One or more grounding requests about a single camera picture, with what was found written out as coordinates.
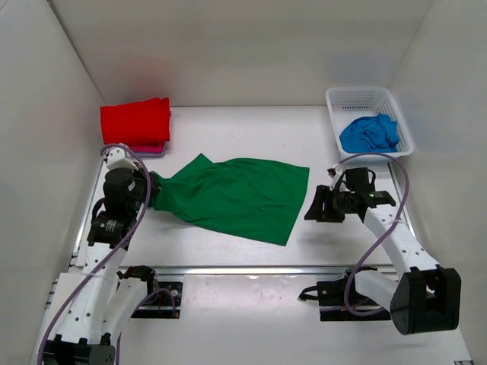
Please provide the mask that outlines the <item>green t-shirt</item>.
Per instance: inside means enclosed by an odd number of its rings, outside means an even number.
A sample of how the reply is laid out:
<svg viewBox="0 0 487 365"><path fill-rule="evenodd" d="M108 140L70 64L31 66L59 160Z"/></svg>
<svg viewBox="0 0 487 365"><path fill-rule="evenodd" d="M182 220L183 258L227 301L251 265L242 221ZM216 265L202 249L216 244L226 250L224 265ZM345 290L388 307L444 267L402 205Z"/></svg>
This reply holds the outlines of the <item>green t-shirt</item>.
<svg viewBox="0 0 487 365"><path fill-rule="evenodd" d="M286 246L309 175L276 160L213 162L199 154L171 178L158 177L161 190L149 206L206 230Z"/></svg>

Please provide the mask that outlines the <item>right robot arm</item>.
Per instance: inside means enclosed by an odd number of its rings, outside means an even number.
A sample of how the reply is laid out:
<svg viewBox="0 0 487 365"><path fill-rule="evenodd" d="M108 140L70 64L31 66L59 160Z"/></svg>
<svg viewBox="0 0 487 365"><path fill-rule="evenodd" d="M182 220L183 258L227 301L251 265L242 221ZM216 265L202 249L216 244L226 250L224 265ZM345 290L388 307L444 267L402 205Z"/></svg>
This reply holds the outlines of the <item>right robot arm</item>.
<svg viewBox="0 0 487 365"><path fill-rule="evenodd" d="M457 270L444 268L411 233L401 219L403 204L375 187L376 174L367 167L328 170L332 182L316 188L305 218L308 221L342 223L354 214L377 238L389 257L397 279L365 266L359 259L345 273L341 295L345 310L365 316L356 308L363 300L389 313L403 335L451 331L460 319L461 278Z"/></svg>

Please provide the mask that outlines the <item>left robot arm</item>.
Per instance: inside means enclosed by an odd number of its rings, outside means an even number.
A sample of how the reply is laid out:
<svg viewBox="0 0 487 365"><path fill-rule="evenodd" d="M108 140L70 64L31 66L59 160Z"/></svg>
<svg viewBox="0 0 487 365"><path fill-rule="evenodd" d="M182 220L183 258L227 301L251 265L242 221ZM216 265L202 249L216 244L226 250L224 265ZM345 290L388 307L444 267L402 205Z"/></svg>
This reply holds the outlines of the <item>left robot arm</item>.
<svg viewBox="0 0 487 365"><path fill-rule="evenodd" d="M107 171L103 197L92 209L81 280L48 324L38 364L119 362L123 326L159 293L152 268L119 269L150 198L159 190L157 177L140 165Z"/></svg>

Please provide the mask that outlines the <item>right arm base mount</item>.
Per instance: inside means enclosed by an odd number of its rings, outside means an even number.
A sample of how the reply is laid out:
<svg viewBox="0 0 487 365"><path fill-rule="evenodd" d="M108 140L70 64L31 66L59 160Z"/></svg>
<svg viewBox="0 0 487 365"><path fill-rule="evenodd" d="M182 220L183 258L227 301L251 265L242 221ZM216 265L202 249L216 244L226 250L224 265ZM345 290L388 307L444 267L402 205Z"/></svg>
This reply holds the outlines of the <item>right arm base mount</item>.
<svg viewBox="0 0 487 365"><path fill-rule="evenodd" d="M390 321L390 314L382 309L369 316L357 316L345 307L344 292L350 270L341 274L321 275L315 285L304 288L298 299L318 304L321 322L372 322Z"/></svg>

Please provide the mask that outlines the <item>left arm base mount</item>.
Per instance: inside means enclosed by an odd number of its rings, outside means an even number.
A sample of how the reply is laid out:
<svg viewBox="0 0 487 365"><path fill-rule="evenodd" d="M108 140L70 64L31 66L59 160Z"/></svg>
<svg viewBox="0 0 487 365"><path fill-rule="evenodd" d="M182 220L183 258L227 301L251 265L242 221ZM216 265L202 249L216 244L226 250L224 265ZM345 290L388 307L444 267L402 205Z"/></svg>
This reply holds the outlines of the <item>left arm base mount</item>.
<svg viewBox="0 0 487 365"><path fill-rule="evenodd" d="M118 271L118 287L121 280L138 279L146 284L148 299L132 314L133 319L179 319L182 303L183 282L161 281L153 268L130 266Z"/></svg>

